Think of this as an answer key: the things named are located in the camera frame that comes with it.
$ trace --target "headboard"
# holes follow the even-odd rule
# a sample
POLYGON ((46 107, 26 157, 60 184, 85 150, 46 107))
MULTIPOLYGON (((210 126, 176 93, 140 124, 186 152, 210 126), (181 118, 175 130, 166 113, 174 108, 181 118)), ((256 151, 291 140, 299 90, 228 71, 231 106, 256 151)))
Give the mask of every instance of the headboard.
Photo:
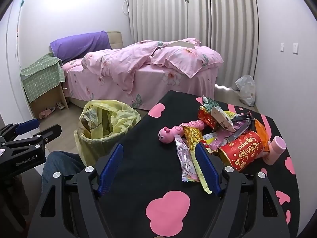
POLYGON ((112 49, 123 48, 122 35, 119 31, 107 31, 109 42, 112 49))

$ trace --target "green checkered cloth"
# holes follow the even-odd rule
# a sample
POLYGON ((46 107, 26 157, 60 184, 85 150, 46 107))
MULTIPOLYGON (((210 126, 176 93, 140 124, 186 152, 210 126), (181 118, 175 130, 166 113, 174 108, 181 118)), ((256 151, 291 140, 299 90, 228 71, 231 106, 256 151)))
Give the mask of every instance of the green checkered cloth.
POLYGON ((54 57, 53 53, 48 53, 21 70, 21 80, 29 102, 65 81, 61 65, 61 59, 54 57))

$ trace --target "light switch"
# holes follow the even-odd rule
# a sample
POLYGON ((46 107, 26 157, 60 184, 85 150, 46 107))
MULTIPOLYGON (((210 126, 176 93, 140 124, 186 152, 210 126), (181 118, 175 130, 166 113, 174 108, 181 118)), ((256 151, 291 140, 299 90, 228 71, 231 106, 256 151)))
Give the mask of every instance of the light switch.
POLYGON ((293 44, 293 53, 298 54, 298 43, 293 44))

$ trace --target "jeans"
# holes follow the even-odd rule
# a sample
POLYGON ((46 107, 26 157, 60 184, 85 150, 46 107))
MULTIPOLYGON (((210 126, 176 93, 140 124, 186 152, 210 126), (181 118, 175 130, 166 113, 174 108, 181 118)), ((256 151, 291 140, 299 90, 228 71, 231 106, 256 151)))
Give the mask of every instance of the jeans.
POLYGON ((78 154, 64 151, 53 151, 46 159, 42 174, 42 191, 55 172, 64 176, 74 175, 85 169, 78 154))

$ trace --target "curtain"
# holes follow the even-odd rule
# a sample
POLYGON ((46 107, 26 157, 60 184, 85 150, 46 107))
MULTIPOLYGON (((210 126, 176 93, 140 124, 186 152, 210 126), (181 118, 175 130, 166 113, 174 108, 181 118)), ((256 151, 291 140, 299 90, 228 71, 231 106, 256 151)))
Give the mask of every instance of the curtain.
POLYGON ((187 38, 185 0, 129 0, 134 42, 174 41, 187 38))
POLYGON ((188 37, 211 47, 211 0, 189 0, 188 16, 188 37))
POLYGON ((235 81, 254 76, 258 49, 256 0, 211 0, 211 48, 224 63, 216 83, 237 88, 235 81))

